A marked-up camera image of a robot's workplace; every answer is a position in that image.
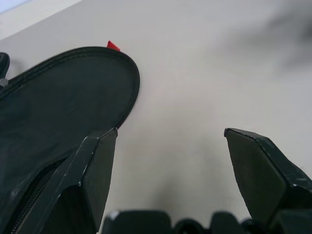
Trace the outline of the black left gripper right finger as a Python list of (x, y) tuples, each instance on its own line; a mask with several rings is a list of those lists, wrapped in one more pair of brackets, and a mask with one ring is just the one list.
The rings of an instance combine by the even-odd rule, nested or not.
[(281, 210), (312, 209), (312, 179), (267, 137), (227, 128), (234, 176), (253, 219), (270, 224)]

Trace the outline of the black and red pouch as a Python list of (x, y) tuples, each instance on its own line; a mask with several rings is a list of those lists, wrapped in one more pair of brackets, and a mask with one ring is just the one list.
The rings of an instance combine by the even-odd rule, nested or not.
[(139, 86), (128, 55), (81, 47), (0, 87), (0, 234), (15, 234), (55, 170), (86, 137), (120, 128)]

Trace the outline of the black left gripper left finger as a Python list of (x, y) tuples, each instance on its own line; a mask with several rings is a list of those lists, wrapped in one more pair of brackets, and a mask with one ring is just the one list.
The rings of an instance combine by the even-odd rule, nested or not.
[(15, 234), (96, 234), (114, 162), (117, 128), (86, 137), (53, 173)]

